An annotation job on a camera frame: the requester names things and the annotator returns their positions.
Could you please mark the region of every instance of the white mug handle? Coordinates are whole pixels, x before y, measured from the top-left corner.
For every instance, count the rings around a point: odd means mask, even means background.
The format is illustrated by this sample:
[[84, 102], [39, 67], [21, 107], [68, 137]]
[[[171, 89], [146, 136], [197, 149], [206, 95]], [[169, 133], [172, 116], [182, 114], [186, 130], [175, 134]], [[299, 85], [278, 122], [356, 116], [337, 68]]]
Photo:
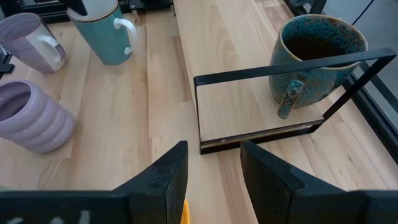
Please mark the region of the white mug handle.
[[59, 43], [54, 38], [49, 37], [47, 35], [40, 35], [38, 38], [40, 41], [49, 44], [55, 50], [58, 56], [54, 58], [54, 62], [60, 62], [61, 61], [60, 52], [58, 52], [58, 50], [55, 48]]
[[[119, 19], [116, 18], [113, 21], [113, 26], [116, 29], [120, 29], [120, 27], [124, 26], [132, 36], [134, 36], [136, 34], [136, 27], [134, 26], [134, 24], [130, 21], [128, 21], [127, 19]], [[124, 54], [128, 55], [129, 53], [132, 52], [132, 47], [126, 47], [126, 49], [124, 49]]]

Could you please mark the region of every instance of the metal stand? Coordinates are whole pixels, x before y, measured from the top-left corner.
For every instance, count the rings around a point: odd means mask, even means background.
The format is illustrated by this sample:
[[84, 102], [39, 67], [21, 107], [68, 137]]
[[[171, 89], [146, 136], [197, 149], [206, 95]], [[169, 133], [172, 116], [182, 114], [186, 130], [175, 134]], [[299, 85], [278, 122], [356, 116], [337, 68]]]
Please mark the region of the metal stand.
[[1, 54], [0, 55], [0, 79], [4, 74], [12, 73], [14, 70], [14, 65], [9, 64], [12, 54]]
[[325, 7], [326, 0], [317, 0], [312, 3], [310, 14], [321, 14]]
[[[303, 6], [293, 6], [290, 4], [289, 0], [284, 1], [289, 7], [290, 11], [294, 14], [294, 16], [308, 14], [308, 11]], [[352, 25], [355, 25], [355, 23], [358, 22], [358, 20], [369, 9], [373, 2], [374, 0], [370, 0], [368, 5], [358, 15]], [[362, 62], [360, 66], [368, 67], [366, 62]], [[356, 80], [356, 76], [354, 74], [351, 74], [346, 79], [346, 81], [344, 81], [343, 87], [347, 90]], [[382, 82], [382, 80], [378, 76], [372, 78], [371, 81], [372, 84], [381, 93], [381, 95], [398, 113], [398, 100], [394, 96], [394, 94], [392, 94], [390, 89], [388, 89], [388, 87]], [[353, 96], [353, 101], [366, 119], [366, 121], [370, 124], [380, 141], [383, 143], [384, 147], [386, 147], [386, 149], [389, 151], [396, 164], [398, 164], [398, 130], [396, 126], [392, 123], [388, 115], [383, 111], [383, 109], [378, 105], [376, 100], [373, 99], [373, 97], [370, 95], [370, 93], [368, 93], [365, 88], [359, 90], [357, 94]]]
[[[396, 53], [391, 49], [379, 49], [368, 52], [360, 52], [347, 55], [339, 55], [335, 57], [319, 58], [315, 60], [306, 60], [302, 62], [287, 63], [283, 65], [273, 65], [259, 68], [250, 68], [245, 70], [237, 70], [232, 72], [222, 72], [211, 75], [200, 75], [193, 79], [195, 86], [195, 103], [198, 118], [200, 153], [207, 154], [219, 152], [228, 149], [238, 148], [240, 141], [250, 140], [256, 144], [268, 141], [274, 141], [302, 134], [310, 134], [316, 131], [327, 119], [329, 119], [336, 111], [338, 111], [358, 90], [367, 84], [372, 77], [377, 75], [392, 59]], [[282, 73], [298, 72], [321, 67], [332, 67], [336, 65], [362, 62], [365, 60], [377, 59], [364, 74], [359, 78], [347, 91], [323, 114], [323, 119], [295, 124], [291, 126], [283, 126], [275, 129], [267, 129], [256, 131], [253, 133], [239, 134], [235, 136], [227, 136], [220, 139], [212, 139], [202, 141], [200, 135], [200, 116], [198, 104], [198, 86], [211, 85], [216, 83], [230, 82], [235, 80], [244, 80], [248, 78], [265, 77], [269, 75], [279, 75]]]
[[0, 193], [0, 223], [181, 224], [188, 142], [114, 190]]
[[244, 141], [241, 164], [259, 224], [396, 223], [398, 191], [346, 192]]
[[[304, 6], [293, 6], [289, 0], [284, 0], [285, 4], [287, 5], [287, 7], [290, 9], [290, 11], [293, 13], [294, 16], [299, 16], [299, 15], [304, 15], [304, 14], [308, 14], [307, 10], [304, 8]], [[312, 9], [313, 5], [311, 6], [311, 14], [324, 14], [323, 13], [323, 7], [321, 8], [321, 5], [323, 3], [316, 3], [316, 8]]]
[[[32, 6], [21, 6], [16, 0], [1, 0], [0, 6], [6, 17], [22, 12], [32, 12], [42, 18], [46, 24], [69, 21], [67, 6], [59, 1], [46, 2], [45, 4], [34, 4]], [[119, 0], [122, 13], [130, 13], [129, 0]]]
[[173, 6], [173, 0], [130, 0], [130, 9], [137, 11], [163, 9]]

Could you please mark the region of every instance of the mug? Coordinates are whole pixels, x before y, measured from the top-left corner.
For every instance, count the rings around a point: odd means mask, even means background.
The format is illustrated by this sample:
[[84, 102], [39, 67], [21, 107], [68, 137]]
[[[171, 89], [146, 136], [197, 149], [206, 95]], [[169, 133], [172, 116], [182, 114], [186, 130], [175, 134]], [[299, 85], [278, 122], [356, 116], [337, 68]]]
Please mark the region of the mug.
[[[354, 26], [334, 17], [307, 14], [291, 19], [281, 28], [271, 65], [367, 50], [365, 37]], [[271, 75], [271, 93], [280, 104], [278, 115], [287, 118], [292, 108], [312, 105], [324, 99], [359, 63]]]
[[0, 137], [28, 151], [45, 153], [72, 135], [72, 114], [32, 82], [0, 85]]
[[123, 19], [118, 0], [83, 0], [87, 15], [82, 16], [68, 8], [69, 18], [95, 54], [106, 65], [118, 65], [126, 61], [132, 52], [126, 29], [133, 35], [134, 25]]
[[1, 21], [0, 45], [42, 73], [56, 72], [65, 63], [64, 49], [34, 13], [24, 12]]

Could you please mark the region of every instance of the orange object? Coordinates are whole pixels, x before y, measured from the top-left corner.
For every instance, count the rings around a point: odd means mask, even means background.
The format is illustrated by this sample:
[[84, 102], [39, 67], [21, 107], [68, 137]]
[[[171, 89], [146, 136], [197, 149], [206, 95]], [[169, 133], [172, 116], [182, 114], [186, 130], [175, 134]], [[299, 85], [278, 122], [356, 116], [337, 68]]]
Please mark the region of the orange object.
[[189, 206], [187, 200], [184, 201], [184, 208], [182, 209], [181, 224], [190, 224]]

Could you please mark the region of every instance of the mug rim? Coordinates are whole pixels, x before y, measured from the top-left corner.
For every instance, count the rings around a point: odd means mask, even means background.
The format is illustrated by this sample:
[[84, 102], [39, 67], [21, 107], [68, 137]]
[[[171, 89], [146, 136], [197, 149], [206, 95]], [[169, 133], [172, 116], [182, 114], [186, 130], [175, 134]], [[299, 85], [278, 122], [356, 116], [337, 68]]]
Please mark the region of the mug rim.
[[76, 22], [94, 22], [94, 21], [98, 21], [98, 20], [100, 20], [100, 19], [103, 19], [103, 18], [105, 18], [105, 17], [108, 17], [109, 15], [111, 15], [111, 14], [119, 7], [119, 2], [118, 2], [118, 0], [114, 0], [114, 2], [115, 2], [115, 5], [114, 5], [114, 7], [112, 8], [112, 10], [110, 10], [109, 12], [107, 12], [105, 15], [100, 16], [100, 17], [97, 17], [97, 18], [94, 18], [94, 19], [88, 19], [88, 20], [76, 19], [76, 18], [74, 18], [74, 17], [72, 17], [72, 16], [70, 15], [69, 12], [70, 12], [70, 10], [72, 10], [72, 9], [70, 9], [70, 8], [68, 8], [67, 14], [68, 14], [68, 17], [69, 17], [70, 20], [76, 21]]
[[9, 81], [9, 82], [6, 82], [6, 83], [0, 85], [0, 87], [13, 85], [13, 84], [27, 85], [29, 87], [30, 97], [29, 97], [28, 101], [26, 102], [25, 106], [23, 106], [16, 114], [12, 115], [11, 117], [9, 117], [7, 119], [0, 121], [1, 125], [5, 125], [7, 123], [12, 123], [15, 120], [16, 116], [20, 116], [21, 114], [26, 113], [28, 108], [30, 108], [32, 106], [33, 98], [36, 97], [36, 96], [32, 96], [32, 94], [35, 94], [35, 92], [33, 90], [34, 86], [32, 86], [32, 83], [28, 80], [12, 80], [12, 81]]
[[21, 16], [21, 15], [23, 15], [23, 14], [28, 14], [28, 15], [34, 16], [34, 17], [36, 17], [36, 19], [38, 19], [38, 22], [39, 22], [39, 23], [37, 24], [36, 28], [33, 29], [32, 31], [30, 31], [28, 34], [23, 35], [22, 37], [18, 37], [18, 38], [12, 39], [12, 40], [0, 39], [0, 41], [1, 41], [2, 43], [10, 43], [10, 42], [19, 40], [19, 39], [21, 39], [21, 38], [25, 38], [25, 37], [27, 37], [28, 35], [31, 35], [33, 32], [35, 32], [35, 31], [37, 30], [37, 28], [39, 28], [39, 26], [42, 24], [42, 19], [40, 18], [40, 16], [34, 14], [33, 12], [21, 12], [21, 13], [18, 13], [18, 14], [15, 14], [15, 15], [12, 15], [12, 16], [9, 16], [9, 17], [3, 19], [3, 20], [0, 22], [0, 26], [1, 26], [1, 24], [3, 24], [4, 22], [6, 22], [6, 21], [8, 21], [8, 20], [11, 20], [11, 19], [14, 19], [15, 17], [19, 17], [19, 16]]
[[[335, 17], [333, 17], [333, 16], [327, 16], [327, 15], [322, 15], [322, 14], [305, 14], [305, 15], [301, 15], [301, 16], [296, 16], [296, 17], [294, 17], [294, 18], [291, 18], [289, 21], [287, 21], [287, 22], [282, 26], [282, 28], [280, 28], [279, 36], [278, 36], [279, 41], [280, 41], [280, 43], [282, 44], [282, 47], [287, 51], [287, 53], [288, 53], [294, 60], [296, 60], [296, 61], [298, 61], [298, 62], [302, 62], [303, 60], [300, 59], [300, 58], [298, 58], [296, 55], [294, 55], [294, 54], [286, 47], [286, 45], [285, 45], [285, 43], [284, 43], [284, 41], [283, 41], [283, 39], [282, 39], [282, 31], [285, 29], [285, 26], [286, 26], [287, 24], [291, 23], [292, 21], [294, 21], [295, 19], [297, 19], [297, 18], [299, 18], [299, 17], [322, 17], [322, 18], [328, 18], [328, 19], [333, 19], [333, 20], [335, 20], [335, 21], [338, 21], [338, 22], [340, 22], [340, 23], [342, 23], [342, 24], [344, 24], [344, 25], [346, 25], [346, 26], [352, 28], [355, 32], [357, 32], [357, 33], [359, 34], [359, 36], [363, 39], [364, 43], [365, 43], [365, 51], [368, 51], [368, 42], [367, 42], [365, 36], [364, 36], [364, 35], [361, 33], [361, 31], [359, 31], [355, 26], [353, 26], [353, 25], [351, 25], [351, 24], [349, 24], [349, 23], [347, 23], [347, 22], [345, 22], [345, 21], [343, 21], [343, 20], [341, 20], [341, 19], [335, 18]], [[343, 69], [355, 67], [355, 66], [359, 65], [360, 63], [361, 63], [361, 62], [355, 62], [355, 63], [352, 63], [352, 64], [350, 64], [350, 65], [346, 65], [346, 66], [343, 66], [343, 67], [322, 67], [322, 68], [320, 68], [320, 69], [338, 71], [338, 70], [343, 70]]]

